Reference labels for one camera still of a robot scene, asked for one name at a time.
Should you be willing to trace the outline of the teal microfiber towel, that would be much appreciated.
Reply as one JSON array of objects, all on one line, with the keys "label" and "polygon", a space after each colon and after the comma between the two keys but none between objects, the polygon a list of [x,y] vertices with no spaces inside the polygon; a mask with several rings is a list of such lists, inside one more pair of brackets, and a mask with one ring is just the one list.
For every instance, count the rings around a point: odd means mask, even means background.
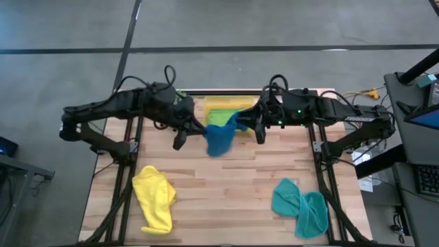
[{"label": "teal microfiber towel", "polygon": [[295,182],[283,178],[272,193],[272,210],[281,217],[296,219],[295,235],[312,239],[329,228],[328,208],[318,191],[302,193]]}]

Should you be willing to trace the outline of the black pole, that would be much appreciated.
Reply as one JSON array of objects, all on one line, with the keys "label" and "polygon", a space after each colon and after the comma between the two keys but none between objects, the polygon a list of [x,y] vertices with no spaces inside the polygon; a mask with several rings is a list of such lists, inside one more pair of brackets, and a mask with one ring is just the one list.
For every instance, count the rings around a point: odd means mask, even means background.
[{"label": "black pole", "polygon": [[411,69],[399,76],[399,82],[403,85],[410,84],[418,76],[426,72],[426,70],[432,68],[439,63],[439,48],[433,51],[431,54],[423,58],[420,62],[415,64]]}]

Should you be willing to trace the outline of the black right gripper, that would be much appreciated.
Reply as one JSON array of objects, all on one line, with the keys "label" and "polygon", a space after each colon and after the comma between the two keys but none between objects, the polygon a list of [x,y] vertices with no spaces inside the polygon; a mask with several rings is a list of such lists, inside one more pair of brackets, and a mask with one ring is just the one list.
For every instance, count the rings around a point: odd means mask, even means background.
[{"label": "black right gripper", "polygon": [[258,124],[259,117],[271,126],[301,126],[315,123],[320,118],[318,93],[309,89],[280,89],[262,92],[260,108],[248,108],[238,112],[237,123]]}]

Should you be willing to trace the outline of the white paper sheets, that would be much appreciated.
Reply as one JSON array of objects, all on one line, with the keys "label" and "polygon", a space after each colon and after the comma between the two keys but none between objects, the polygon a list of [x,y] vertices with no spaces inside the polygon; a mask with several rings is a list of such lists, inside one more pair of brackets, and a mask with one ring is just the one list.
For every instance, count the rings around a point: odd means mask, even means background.
[{"label": "white paper sheets", "polygon": [[[353,163],[355,165],[359,165],[360,163],[363,163],[364,161],[368,161],[371,158],[371,155],[369,153],[361,155],[361,152],[354,151],[351,154]],[[373,184],[372,180],[369,177],[361,178],[358,180],[359,187],[362,191],[366,192],[373,192]]]}]

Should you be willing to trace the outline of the grey side desk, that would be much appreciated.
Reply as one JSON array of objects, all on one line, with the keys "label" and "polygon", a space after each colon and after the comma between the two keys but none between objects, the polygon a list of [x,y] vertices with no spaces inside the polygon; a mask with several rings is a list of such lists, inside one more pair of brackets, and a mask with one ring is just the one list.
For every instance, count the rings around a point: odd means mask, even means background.
[{"label": "grey side desk", "polygon": [[416,247],[439,247],[439,198],[416,192],[416,165],[439,165],[439,130],[404,121],[398,101],[412,106],[423,105],[424,90],[415,84],[406,86],[395,74],[384,75],[393,113],[401,137],[406,160],[392,167],[402,195],[403,205]]}]

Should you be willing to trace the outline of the laptop with blue screen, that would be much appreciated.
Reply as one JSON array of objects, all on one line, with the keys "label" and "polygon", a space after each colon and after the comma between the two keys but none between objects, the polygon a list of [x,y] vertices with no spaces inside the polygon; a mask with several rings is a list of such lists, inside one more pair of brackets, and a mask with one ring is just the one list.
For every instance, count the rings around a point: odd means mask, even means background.
[{"label": "laptop with blue screen", "polygon": [[414,110],[404,118],[404,122],[439,130],[439,104]]}]

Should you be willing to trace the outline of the blue microfiber towel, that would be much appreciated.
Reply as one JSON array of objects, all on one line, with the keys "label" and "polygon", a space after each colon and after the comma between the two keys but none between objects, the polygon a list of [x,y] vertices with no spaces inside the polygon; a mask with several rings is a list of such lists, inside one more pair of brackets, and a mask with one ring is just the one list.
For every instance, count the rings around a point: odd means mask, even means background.
[{"label": "blue microfiber towel", "polygon": [[238,112],[233,113],[224,126],[209,124],[204,128],[206,133],[203,137],[207,142],[206,153],[208,156],[217,158],[225,155],[232,146],[236,131],[245,132],[248,130],[247,126],[237,122],[238,116]]}]

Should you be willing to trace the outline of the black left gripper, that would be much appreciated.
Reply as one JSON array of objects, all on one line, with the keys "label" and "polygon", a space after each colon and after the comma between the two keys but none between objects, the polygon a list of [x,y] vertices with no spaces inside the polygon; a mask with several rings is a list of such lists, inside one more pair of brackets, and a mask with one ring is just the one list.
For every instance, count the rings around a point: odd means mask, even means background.
[{"label": "black left gripper", "polygon": [[195,103],[186,96],[174,104],[176,89],[162,82],[145,88],[145,116],[152,121],[177,129],[191,129],[191,135],[205,134],[205,127],[194,117]]}]

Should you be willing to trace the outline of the small teal box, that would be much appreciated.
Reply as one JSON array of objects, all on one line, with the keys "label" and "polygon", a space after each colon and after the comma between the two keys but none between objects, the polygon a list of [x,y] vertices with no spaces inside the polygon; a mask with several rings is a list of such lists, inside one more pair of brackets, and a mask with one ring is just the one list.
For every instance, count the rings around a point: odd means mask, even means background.
[{"label": "small teal box", "polygon": [[435,74],[422,75],[416,79],[416,85],[419,88],[425,88],[426,86],[429,86],[432,82],[435,82],[436,80],[437,77]]}]

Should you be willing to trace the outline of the black keyboard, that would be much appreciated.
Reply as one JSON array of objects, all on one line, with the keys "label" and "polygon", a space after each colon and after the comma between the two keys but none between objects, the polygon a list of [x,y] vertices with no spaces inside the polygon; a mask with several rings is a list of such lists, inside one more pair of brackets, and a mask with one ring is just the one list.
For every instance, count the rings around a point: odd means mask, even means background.
[{"label": "black keyboard", "polygon": [[415,165],[414,180],[418,193],[439,198],[439,166]]}]

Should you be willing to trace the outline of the green microfiber towel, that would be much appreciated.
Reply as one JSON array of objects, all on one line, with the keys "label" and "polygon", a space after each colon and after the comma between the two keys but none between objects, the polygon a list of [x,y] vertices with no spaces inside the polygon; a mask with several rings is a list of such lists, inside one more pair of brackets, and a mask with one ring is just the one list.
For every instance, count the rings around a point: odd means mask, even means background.
[{"label": "green microfiber towel", "polygon": [[208,125],[225,126],[227,121],[237,112],[237,109],[211,109],[206,116]]}]

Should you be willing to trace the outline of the yellow translucent plastic bin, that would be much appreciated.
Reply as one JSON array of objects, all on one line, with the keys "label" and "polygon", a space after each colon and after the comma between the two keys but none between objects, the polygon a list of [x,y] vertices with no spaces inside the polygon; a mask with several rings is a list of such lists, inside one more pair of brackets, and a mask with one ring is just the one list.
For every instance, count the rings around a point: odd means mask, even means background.
[{"label": "yellow translucent plastic bin", "polygon": [[207,126],[206,116],[211,109],[237,109],[237,112],[251,108],[254,105],[254,96],[206,96],[204,98],[203,124]]}]

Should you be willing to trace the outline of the dark device blue screen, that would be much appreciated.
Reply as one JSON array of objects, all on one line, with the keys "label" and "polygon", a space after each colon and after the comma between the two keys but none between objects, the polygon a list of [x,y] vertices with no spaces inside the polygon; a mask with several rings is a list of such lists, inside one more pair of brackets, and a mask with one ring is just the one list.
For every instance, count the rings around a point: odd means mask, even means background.
[{"label": "dark device blue screen", "polygon": [[14,157],[19,145],[4,137],[0,137],[0,155]]}]

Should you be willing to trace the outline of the yellow microfiber towel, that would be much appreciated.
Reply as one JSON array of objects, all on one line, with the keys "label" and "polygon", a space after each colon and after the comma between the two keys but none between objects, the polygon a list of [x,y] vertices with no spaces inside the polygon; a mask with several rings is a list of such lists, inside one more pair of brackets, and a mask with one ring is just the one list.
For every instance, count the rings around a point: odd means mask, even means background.
[{"label": "yellow microfiber towel", "polygon": [[132,186],[147,222],[141,231],[151,235],[169,234],[173,227],[171,205],[175,201],[176,190],[166,175],[148,165],[132,178]]}]

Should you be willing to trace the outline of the dark side desk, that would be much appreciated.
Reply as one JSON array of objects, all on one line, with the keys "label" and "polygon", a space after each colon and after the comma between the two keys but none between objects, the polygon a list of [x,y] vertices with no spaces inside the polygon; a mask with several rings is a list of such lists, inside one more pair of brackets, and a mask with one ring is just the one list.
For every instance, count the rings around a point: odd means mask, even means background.
[{"label": "dark side desk", "polygon": [[55,171],[18,161],[15,157],[0,155],[0,247],[12,239],[26,194],[35,176],[52,180]]}]

